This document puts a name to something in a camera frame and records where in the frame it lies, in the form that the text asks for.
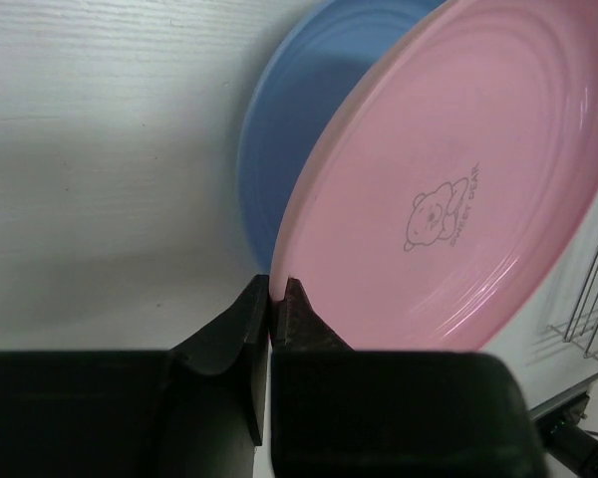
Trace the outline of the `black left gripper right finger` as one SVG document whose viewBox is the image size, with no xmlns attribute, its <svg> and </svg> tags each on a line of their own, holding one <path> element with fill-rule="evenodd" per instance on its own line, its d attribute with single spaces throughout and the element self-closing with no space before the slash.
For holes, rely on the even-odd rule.
<svg viewBox="0 0 598 478">
<path fill-rule="evenodd" d="M 287 283 L 272 329 L 278 477 L 545 477 L 522 392 L 481 353 L 359 352 Z"/>
</svg>

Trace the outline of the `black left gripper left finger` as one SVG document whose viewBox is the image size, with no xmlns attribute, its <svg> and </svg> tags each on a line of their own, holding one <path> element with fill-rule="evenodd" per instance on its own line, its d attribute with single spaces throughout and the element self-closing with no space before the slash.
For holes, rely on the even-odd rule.
<svg viewBox="0 0 598 478">
<path fill-rule="evenodd" d="M 0 352 L 0 477 L 249 477 L 268 279 L 169 350 Z"/>
</svg>

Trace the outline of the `pink plastic plate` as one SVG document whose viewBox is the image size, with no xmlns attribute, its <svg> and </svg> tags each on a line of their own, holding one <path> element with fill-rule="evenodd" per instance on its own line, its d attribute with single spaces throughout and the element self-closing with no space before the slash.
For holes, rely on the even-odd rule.
<svg viewBox="0 0 598 478">
<path fill-rule="evenodd" d="M 598 1 L 448 1 L 340 106 L 270 272 L 364 350 L 476 351 L 598 194 Z"/>
</svg>

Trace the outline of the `blue plastic plate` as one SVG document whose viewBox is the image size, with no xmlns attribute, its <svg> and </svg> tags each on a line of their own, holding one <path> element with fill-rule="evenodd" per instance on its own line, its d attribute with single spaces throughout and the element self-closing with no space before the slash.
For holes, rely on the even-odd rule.
<svg viewBox="0 0 598 478">
<path fill-rule="evenodd" d="M 362 77 L 438 0 L 321 1 L 287 34 L 241 126 L 236 192 L 258 269 L 268 273 L 288 200 L 312 148 Z"/>
</svg>

